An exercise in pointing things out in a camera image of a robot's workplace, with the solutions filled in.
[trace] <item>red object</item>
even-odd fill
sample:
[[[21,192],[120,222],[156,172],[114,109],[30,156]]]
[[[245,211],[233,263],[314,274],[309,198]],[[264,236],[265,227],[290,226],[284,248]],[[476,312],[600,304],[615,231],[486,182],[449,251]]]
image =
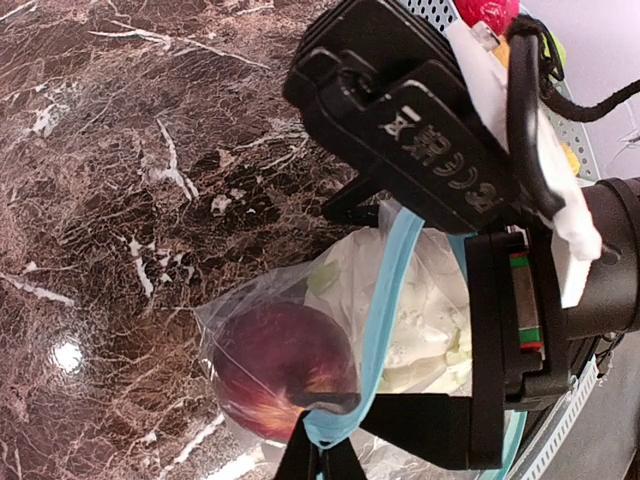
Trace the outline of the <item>red object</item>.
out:
[[[482,20],[497,35],[506,32],[520,13],[519,0],[455,0],[455,4],[467,25],[473,27]]]
[[[303,409],[292,395],[355,393],[349,338],[330,317],[279,302],[230,318],[216,334],[214,389],[241,427],[286,443]]]
[[[539,352],[542,350],[542,342],[531,342],[520,345],[520,350]]]

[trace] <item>blue strap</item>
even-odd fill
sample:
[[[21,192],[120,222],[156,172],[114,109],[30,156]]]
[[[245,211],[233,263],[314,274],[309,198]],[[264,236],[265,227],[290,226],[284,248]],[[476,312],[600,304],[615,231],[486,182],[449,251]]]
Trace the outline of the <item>blue strap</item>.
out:
[[[309,440],[321,450],[349,438],[371,408],[391,343],[404,278],[423,225],[424,220],[403,208],[389,233],[365,328],[360,404],[347,415],[314,410],[304,419]]]
[[[456,260],[458,261],[458,265],[460,266],[460,270],[462,271],[465,281],[467,280],[467,257],[464,254],[464,241],[473,236],[475,236],[475,233],[470,235],[447,235],[449,238],[449,245],[451,246],[453,254],[456,256]]]
[[[507,478],[520,448],[526,423],[526,412],[511,412],[509,426],[504,435],[504,446],[502,447],[502,468],[499,470],[486,470],[480,475],[479,480],[504,480]]]

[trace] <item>plastic bag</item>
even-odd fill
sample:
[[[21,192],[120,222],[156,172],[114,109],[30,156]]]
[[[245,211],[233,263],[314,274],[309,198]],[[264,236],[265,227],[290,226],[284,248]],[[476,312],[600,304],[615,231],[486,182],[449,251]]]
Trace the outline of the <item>plastic bag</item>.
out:
[[[497,35],[520,13],[519,0],[455,0],[455,5],[467,25],[484,21]]]
[[[314,262],[273,270],[196,309],[200,359],[245,445],[278,461],[303,410],[358,403],[363,336],[395,203]],[[471,370],[466,285],[446,235],[424,230],[406,277],[385,391],[457,389]]]
[[[368,480],[504,480],[517,454],[527,414],[505,412],[503,465],[500,470],[450,471],[359,430],[351,437]]]
[[[305,304],[355,329],[360,358],[361,331],[376,286],[377,269],[400,205],[380,208],[380,229],[362,229],[336,243],[323,266],[339,272],[332,285],[309,289]],[[450,393],[465,383],[471,369],[469,297],[447,236],[423,230],[405,278],[380,393],[409,389]],[[435,388],[428,387],[437,381]]]

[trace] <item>black handle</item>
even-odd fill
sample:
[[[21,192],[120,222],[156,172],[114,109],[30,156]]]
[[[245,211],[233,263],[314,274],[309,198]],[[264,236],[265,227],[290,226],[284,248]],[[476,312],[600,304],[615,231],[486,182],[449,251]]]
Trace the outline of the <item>black handle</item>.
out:
[[[540,87],[539,43],[535,35],[514,35],[509,45],[507,138],[513,169],[530,207],[547,220],[565,206],[544,178],[538,157],[538,108]]]

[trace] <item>black strap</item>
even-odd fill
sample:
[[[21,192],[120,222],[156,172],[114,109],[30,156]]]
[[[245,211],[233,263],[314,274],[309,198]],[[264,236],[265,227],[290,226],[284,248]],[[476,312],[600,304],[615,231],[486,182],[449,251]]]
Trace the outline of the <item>black strap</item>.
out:
[[[308,413],[298,418],[273,480],[316,480],[321,472],[324,480],[367,480],[349,439],[323,452],[309,441],[304,429]]]
[[[597,105],[584,107],[575,104],[554,87],[552,79],[564,80],[564,70],[551,32],[544,23],[529,15],[519,15],[513,20],[506,36],[507,41],[510,42],[515,35],[531,34],[536,35],[540,43],[540,97],[551,111],[561,117],[574,122],[595,122],[611,113],[635,94],[640,93],[640,80],[636,80]],[[545,54],[545,43],[549,47],[550,55]]]

